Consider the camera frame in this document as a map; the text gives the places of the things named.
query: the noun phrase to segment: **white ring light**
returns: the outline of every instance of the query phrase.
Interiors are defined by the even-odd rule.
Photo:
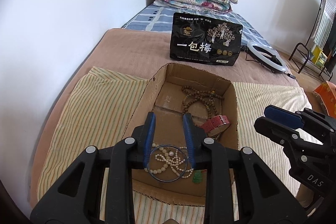
[[[275,70],[277,70],[278,72],[282,72],[285,73],[287,70],[287,65],[286,63],[281,59],[279,53],[277,51],[275,51],[274,49],[272,49],[269,46],[260,44],[260,43],[256,43],[256,42],[248,42],[247,43],[247,47],[248,50],[251,51],[251,53],[253,53],[257,58],[259,58],[263,63],[266,63],[268,66],[274,68]],[[266,58],[263,54],[261,54],[258,50],[256,50],[254,47],[259,47],[262,48],[263,50],[265,50],[266,52],[269,53],[269,55],[274,55],[276,57],[276,59],[279,60],[279,62],[281,63],[281,66],[272,62],[270,59]]]

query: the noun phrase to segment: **striped towel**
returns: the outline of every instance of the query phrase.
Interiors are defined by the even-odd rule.
[[[71,93],[55,129],[38,182],[37,198],[44,195],[70,163],[89,145],[99,149],[121,140],[149,80],[93,67]],[[311,107],[302,88],[233,83],[237,95],[239,148],[250,146],[286,187],[296,195],[299,183],[288,175],[289,161],[282,147],[256,133],[253,123],[273,104],[290,111]],[[300,135],[316,142],[310,135]],[[106,176],[100,219],[104,219]],[[235,185],[232,187],[238,218]],[[181,224],[203,223],[204,207],[166,204],[133,191],[137,224],[161,224],[173,218]]]

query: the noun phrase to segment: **yellow box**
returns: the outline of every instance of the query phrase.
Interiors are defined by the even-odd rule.
[[[313,50],[314,58],[311,60],[315,65],[322,68],[327,61],[327,56],[323,53],[319,46],[316,46]]]

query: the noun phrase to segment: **black snack bag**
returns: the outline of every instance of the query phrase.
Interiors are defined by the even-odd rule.
[[[170,58],[233,66],[241,48],[243,26],[219,19],[174,13]]]

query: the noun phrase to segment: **cardboard box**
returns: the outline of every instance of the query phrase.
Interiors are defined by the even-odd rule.
[[[236,93],[232,83],[209,72],[175,63],[160,68],[147,84],[127,125],[124,138],[131,136],[136,126],[144,124],[147,113],[153,111],[156,115],[154,143],[185,146],[182,100],[186,94],[181,89],[186,85],[197,90],[214,90],[216,94],[224,97],[223,100],[215,98],[216,109],[219,114],[228,117],[231,125],[230,127],[219,127],[222,128],[221,130],[225,130],[225,133],[220,136],[218,141],[225,147],[238,149]],[[201,102],[194,103],[189,108],[189,112],[196,125],[203,124],[207,119],[207,111]],[[162,162],[151,158],[152,169],[161,168],[162,165]],[[176,178],[170,168],[158,176],[163,180]],[[170,183],[159,182],[144,170],[133,170],[132,178],[135,191],[163,202],[190,206],[205,204],[206,173],[203,173],[203,181],[199,184],[192,182],[193,175],[190,178],[180,178]]]

